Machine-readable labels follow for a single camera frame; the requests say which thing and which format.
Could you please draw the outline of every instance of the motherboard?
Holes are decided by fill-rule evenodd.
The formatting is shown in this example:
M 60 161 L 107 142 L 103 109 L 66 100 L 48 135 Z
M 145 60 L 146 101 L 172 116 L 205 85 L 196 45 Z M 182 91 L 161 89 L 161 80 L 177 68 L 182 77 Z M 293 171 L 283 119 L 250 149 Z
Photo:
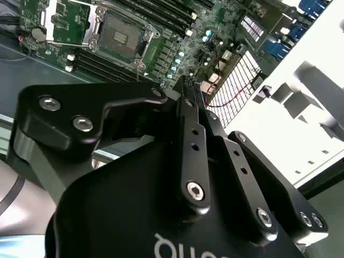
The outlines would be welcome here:
M 154 81 L 163 88 L 182 75 L 201 82 L 226 71 L 240 16 L 230 0 L 21 0 L 20 6 L 23 43 L 37 57 L 92 82 Z

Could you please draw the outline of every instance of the green circuit board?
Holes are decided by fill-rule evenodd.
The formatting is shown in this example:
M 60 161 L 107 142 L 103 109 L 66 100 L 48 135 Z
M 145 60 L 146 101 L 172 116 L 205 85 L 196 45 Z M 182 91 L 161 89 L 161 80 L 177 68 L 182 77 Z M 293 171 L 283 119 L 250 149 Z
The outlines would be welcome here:
M 211 9 L 205 8 L 198 1 L 184 0 L 183 3 L 197 14 L 197 20 L 192 29 L 190 28 L 193 32 L 192 36 L 187 39 L 183 39 L 178 33 L 171 31 L 156 20 L 149 20 L 135 12 L 131 13 L 152 24 L 156 32 L 160 34 L 160 37 L 151 39 L 142 59 L 146 69 L 139 70 L 139 74 L 158 83 L 164 82 L 165 87 L 172 88 L 181 75 L 189 75 L 190 71 L 196 81 L 206 80 L 216 66 L 215 51 L 221 55 L 228 49 L 233 38 L 233 28 L 239 18 L 239 8 L 230 0 L 213 0 L 214 5 Z M 42 19 L 44 19 L 43 15 L 48 6 L 49 0 L 21 0 L 20 28 L 27 32 L 24 43 L 35 52 L 36 56 L 64 69 L 70 65 L 67 56 L 71 50 L 80 48 L 92 52 L 87 47 L 77 47 L 82 44 L 85 32 L 89 28 L 90 6 L 80 2 L 58 0 L 56 14 L 51 18 L 51 22 L 54 24 L 54 42 L 37 42 L 30 33 L 33 28 L 44 27 Z M 208 42 L 203 40 L 207 30 L 212 32 L 209 42 L 215 46 L 215 49 L 210 49 Z M 116 51 L 99 49 L 99 53 L 96 52 L 96 55 L 128 71 L 137 72 L 137 69 L 119 62 L 116 59 L 118 55 Z M 180 52 L 184 53 L 184 57 L 179 56 Z M 205 58 L 210 58 L 207 66 L 204 65 Z M 92 78 L 89 74 L 85 76 L 88 79 Z

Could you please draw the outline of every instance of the black metal bracket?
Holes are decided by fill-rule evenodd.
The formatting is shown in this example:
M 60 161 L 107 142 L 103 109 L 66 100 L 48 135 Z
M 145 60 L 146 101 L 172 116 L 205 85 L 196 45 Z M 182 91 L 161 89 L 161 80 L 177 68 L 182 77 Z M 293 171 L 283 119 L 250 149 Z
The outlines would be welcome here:
M 114 228 L 126 234 L 119 241 L 127 245 L 131 231 L 143 236 L 159 230 L 190 246 L 199 236 L 198 248 L 210 233 L 223 238 L 219 249 L 240 244 L 248 257 L 261 254 L 255 245 L 276 250 L 283 241 L 294 254 L 294 243 L 326 237 L 324 219 L 253 143 L 240 132 L 228 137 L 218 117 L 192 95 L 194 89 L 184 84 L 182 89 L 176 103 L 152 82 L 43 85 L 20 93 L 10 147 L 60 203 L 51 225 L 57 241 L 64 241 L 58 253 L 113 254 L 103 247 Z M 144 134 L 154 142 L 90 173 L 96 148 Z M 114 217 L 128 217 L 134 230 L 114 223 Z M 66 244 L 78 234 L 80 248 Z M 81 248 L 88 237 L 90 247 Z M 117 247 L 122 256 L 135 249 Z M 143 249 L 152 256 L 146 245 Z
M 205 129 L 198 122 L 198 106 L 186 96 L 177 103 L 177 171 L 182 199 L 196 215 L 210 208 L 210 184 Z
M 139 119 L 128 117 L 166 101 L 166 95 L 152 82 L 35 85 L 20 92 L 16 121 L 25 135 L 65 159 L 84 160 L 105 136 L 115 137 L 124 127 L 121 123 L 131 127 L 122 138 L 139 137 L 142 132 L 134 128 L 137 124 L 131 124 Z M 104 127 L 108 119 L 111 126 Z
M 228 199 L 233 209 L 240 210 L 239 232 L 251 242 L 264 246 L 277 238 L 277 221 L 266 203 L 240 146 L 227 138 L 218 117 L 202 111 L 210 151 L 218 155 L 223 187 L 233 188 L 235 200 Z
M 328 236 L 323 217 L 241 132 L 229 138 L 242 148 L 269 207 L 295 243 L 309 245 Z

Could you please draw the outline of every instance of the ram slot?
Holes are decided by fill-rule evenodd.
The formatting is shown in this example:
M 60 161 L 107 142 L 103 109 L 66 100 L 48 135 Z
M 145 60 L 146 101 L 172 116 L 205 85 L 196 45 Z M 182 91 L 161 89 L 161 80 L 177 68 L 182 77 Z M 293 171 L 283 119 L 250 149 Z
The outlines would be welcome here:
M 122 4 L 125 8 L 131 9 L 132 12 L 137 12 L 158 24 L 174 31 L 181 37 L 185 36 L 185 28 L 178 26 L 170 18 L 165 18 L 162 16 L 157 15 L 154 11 L 151 11 L 144 6 L 134 3 L 131 0 L 117 0 L 118 3 Z
M 195 11 L 191 8 L 189 8 L 187 5 L 183 4 L 180 0 L 161 0 L 169 3 L 170 5 L 175 6 L 177 9 L 187 13 L 192 17 L 192 14 L 195 13 Z
M 166 6 L 160 5 L 161 3 L 159 1 L 138 0 L 138 3 L 167 19 L 174 19 L 174 22 L 182 28 L 187 28 L 192 23 L 191 17 L 182 18 L 181 13 L 169 12 L 170 10 Z
M 156 3 L 158 6 L 160 6 L 163 9 L 168 10 L 171 13 L 174 13 L 176 17 L 181 17 L 184 20 L 188 21 L 189 25 L 191 25 L 191 23 L 194 22 L 194 18 L 192 18 L 193 14 L 195 14 L 195 12 L 193 11 L 191 14 L 188 14 L 186 12 L 183 11 L 182 8 L 178 8 L 175 5 L 170 4 L 168 1 L 165 0 L 157 0 L 157 1 L 152 1 L 154 3 Z
M 212 1 L 210 1 L 210 0 L 194 0 L 195 2 L 197 2 L 197 3 L 199 3 L 199 4 L 201 4 L 202 6 L 204 6 L 204 7 L 206 7 L 206 8 L 208 8 L 208 9 L 213 9 L 213 7 L 214 7 L 214 3 L 212 2 Z
M 104 82 L 127 82 L 120 79 L 118 76 L 113 76 L 108 71 L 103 71 L 91 64 L 84 63 L 84 62 L 78 62 L 76 70 L 82 73 L 89 74 L 92 77 L 95 77 Z
M 102 82 L 121 82 L 117 78 L 113 78 L 112 76 L 108 76 L 106 73 L 99 69 L 94 69 L 92 66 L 86 65 L 80 65 L 76 67 L 76 70 L 82 74 L 87 74 L 89 76 L 92 76 L 95 79 L 98 79 Z
M 133 82 L 137 80 L 137 74 L 127 70 L 123 67 L 120 67 L 106 59 L 100 58 L 90 52 L 87 51 L 80 51 L 78 53 L 77 58 L 77 65 L 91 65 L 99 70 L 104 71 L 106 74 L 109 73 L 107 76 L 111 76 L 111 78 L 117 78 L 118 81 L 128 81 Z M 139 76 L 140 81 L 149 81 L 149 79 Z

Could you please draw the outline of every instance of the white metal panel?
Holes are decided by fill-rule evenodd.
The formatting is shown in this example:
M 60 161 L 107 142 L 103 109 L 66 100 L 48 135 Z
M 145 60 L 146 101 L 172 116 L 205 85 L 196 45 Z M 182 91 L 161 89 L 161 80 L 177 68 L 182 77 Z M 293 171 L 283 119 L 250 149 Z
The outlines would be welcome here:
M 341 65 L 344 60 L 343 10 L 344 1 L 333 0 L 262 86 L 271 86 L 273 93 L 286 82 L 293 90 L 315 99 L 294 75 L 307 61 L 344 88 Z M 309 113 L 306 124 L 293 120 L 282 105 L 271 99 L 262 104 L 249 101 L 226 132 L 243 131 L 283 175 L 299 187 L 344 157 L 344 143 L 331 139 L 319 126 L 319 123 L 332 125 L 334 122 L 326 108 L 319 105 L 324 112 L 316 116 Z

